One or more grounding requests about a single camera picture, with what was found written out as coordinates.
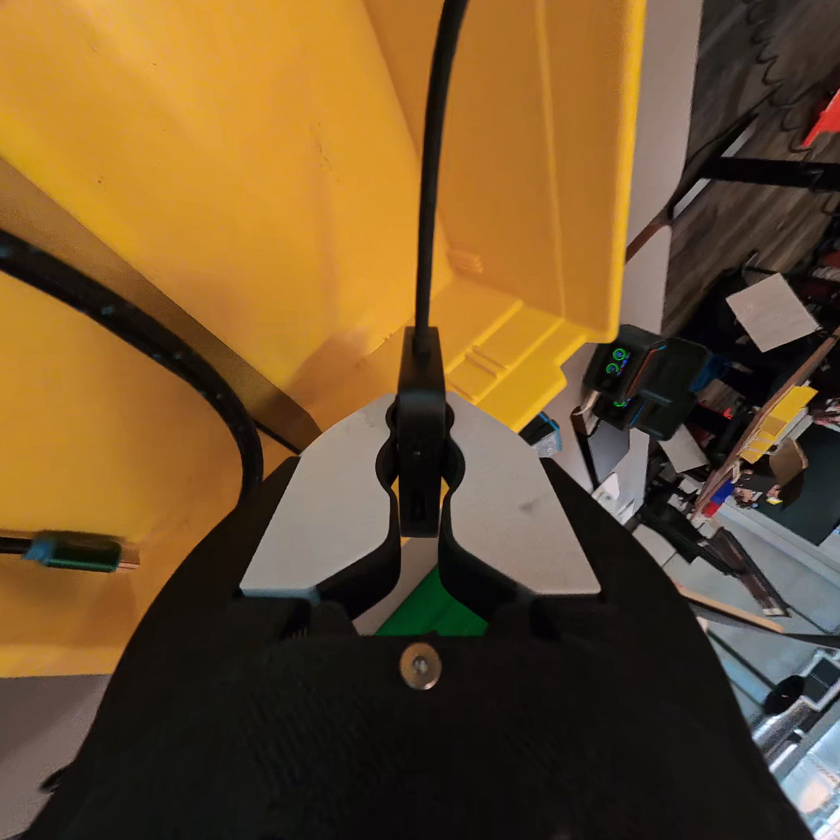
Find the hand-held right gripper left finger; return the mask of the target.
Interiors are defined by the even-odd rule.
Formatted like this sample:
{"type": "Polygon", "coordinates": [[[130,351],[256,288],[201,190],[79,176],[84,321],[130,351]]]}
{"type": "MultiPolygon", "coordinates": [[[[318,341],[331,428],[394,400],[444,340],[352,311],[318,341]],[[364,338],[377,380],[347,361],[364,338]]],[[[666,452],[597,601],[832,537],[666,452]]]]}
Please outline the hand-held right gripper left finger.
{"type": "Polygon", "coordinates": [[[377,398],[303,452],[239,584],[244,596],[334,602],[358,618],[394,590],[395,398],[377,398]]]}

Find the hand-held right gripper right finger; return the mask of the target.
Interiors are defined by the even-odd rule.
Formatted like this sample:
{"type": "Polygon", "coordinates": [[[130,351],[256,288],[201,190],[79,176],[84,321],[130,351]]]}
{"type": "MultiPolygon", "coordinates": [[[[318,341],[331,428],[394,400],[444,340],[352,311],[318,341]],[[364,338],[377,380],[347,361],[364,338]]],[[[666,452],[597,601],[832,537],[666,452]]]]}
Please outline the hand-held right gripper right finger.
{"type": "Polygon", "coordinates": [[[602,587],[535,450],[449,393],[437,567],[446,592],[489,621],[504,607],[593,599],[602,587]]]}

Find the small black adapter with cable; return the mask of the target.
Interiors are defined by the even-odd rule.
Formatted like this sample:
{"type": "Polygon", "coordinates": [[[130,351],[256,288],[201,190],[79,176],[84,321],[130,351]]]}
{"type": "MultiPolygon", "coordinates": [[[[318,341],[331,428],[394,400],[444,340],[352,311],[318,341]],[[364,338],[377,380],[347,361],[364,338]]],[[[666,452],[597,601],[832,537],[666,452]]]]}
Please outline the small black adapter with cable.
{"type": "Polygon", "coordinates": [[[449,82],[468,4],[443,3],[427,84],[414,325],[404,333],[394,408],[400,529],[409,539],[438,534],[447,403],[439,333],[430,321],[434,235],[449,82]]]}

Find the yellow plastic bin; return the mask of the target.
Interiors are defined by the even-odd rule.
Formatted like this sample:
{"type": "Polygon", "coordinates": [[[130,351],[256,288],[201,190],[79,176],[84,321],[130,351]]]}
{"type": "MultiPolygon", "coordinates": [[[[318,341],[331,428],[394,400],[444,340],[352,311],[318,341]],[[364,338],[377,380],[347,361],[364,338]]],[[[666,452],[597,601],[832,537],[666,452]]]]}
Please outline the yellow plastic bin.
{"type": "MultiPolygon", "coordinates": [[[[469,2],[432,324],[447,385],[520,429],[618,324],[645,2],[469,2]]],[[[2,225],[157,292],[320,428],[396,388],[441,2],[2,2],[2,225]]],[[[194,390],[2,272],[2,531],[127,539],[140,568],[2,558],[2,677],[107,674],[234,507],[194,390]]]]}

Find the small blue and grey box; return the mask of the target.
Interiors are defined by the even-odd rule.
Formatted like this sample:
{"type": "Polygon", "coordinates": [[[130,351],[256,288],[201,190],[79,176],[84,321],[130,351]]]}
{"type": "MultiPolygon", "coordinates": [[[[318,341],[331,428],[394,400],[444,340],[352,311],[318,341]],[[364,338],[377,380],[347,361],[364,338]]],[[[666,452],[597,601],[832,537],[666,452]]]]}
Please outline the small blue and grey box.
{"type": "Polygon", "coordinates": [[[519,436],[541,459],[559,454],[563,449],[560,427],[546,412],[540,412],[519,433],[519,436]]]}

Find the green plastic object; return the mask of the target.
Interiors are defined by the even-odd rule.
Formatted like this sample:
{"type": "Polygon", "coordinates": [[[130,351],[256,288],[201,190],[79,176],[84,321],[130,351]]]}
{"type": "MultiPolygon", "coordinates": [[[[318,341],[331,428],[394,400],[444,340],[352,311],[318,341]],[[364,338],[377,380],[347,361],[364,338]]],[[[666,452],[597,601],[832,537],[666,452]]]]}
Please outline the green plastic object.
{"type": "Polygon", "coordinates": [[[435,566],[374,635],[483,637],[487,628],[486,620],[446,591],[435,566]]]}

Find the black device with green display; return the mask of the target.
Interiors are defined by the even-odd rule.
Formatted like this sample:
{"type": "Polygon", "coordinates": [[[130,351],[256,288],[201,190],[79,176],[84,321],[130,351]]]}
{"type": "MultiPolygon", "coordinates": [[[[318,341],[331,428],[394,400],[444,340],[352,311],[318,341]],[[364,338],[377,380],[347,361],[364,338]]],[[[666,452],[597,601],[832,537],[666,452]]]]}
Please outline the black device with green display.
{"type": "Polygon", "coordinates": [[[583,385],[595,394],[599,421],[667,441],[697,405],[697,384],[709,358],[699,343],[622,324],[612,341],[596,345],[583,385]]]}

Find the grey square panel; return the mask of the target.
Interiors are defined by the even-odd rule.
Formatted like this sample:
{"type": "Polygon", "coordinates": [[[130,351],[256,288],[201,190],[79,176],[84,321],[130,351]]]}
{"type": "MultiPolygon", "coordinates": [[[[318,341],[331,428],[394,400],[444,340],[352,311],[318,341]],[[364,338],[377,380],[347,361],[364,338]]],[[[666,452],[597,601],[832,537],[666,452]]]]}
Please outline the grey square panel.
{"type": "Polygon", "coordinates": [[[821,329],[819,322],[780,272],[730,295],[726,303],[762,353],[821,329]]]}

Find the red object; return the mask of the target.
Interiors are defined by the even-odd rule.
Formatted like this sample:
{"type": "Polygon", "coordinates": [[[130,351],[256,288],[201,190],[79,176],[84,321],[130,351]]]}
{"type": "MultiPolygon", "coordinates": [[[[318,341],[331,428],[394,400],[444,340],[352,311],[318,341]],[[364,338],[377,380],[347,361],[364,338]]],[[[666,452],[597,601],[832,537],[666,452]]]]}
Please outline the red object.
{"type": "Polygon", "coordinates": [[[839,89],[824,98],[812,125],[800,142],[800,149],[808,149],[823,134],[839,134],[839,89]]]}

